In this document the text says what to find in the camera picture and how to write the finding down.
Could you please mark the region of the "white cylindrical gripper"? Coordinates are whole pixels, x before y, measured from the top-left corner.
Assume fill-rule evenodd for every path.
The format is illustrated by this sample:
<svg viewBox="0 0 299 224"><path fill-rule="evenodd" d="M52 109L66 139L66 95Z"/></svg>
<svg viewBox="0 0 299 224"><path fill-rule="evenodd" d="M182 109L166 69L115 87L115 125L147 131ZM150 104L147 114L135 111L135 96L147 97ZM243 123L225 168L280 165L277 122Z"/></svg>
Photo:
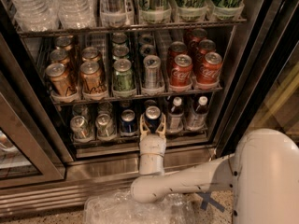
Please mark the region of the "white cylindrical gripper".
<svg viewBox="0 0 299 224"><path fill-rule="evenodd" d="M164 174L164 153L166 150L166 117L161 115L161 122L156 133L150 134L150 129L145 122L144 115L140 116L140 159L139 173L141 175L163 175Z"/></svg>

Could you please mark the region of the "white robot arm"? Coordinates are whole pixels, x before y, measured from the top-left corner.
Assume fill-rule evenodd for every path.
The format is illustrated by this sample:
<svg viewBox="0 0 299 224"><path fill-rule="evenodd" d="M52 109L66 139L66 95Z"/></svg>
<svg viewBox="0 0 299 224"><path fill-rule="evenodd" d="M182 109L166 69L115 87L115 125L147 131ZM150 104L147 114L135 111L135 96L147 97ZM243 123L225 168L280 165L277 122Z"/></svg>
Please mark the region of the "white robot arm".
<svg viewBox="0 0 299 224"><path fill-rule="evenodd" d="M139 203L170 193L230 189L234 224L299 224L299 147L284 133L258 129L235 153L171 175L142 175L132 186Z"/></svg>

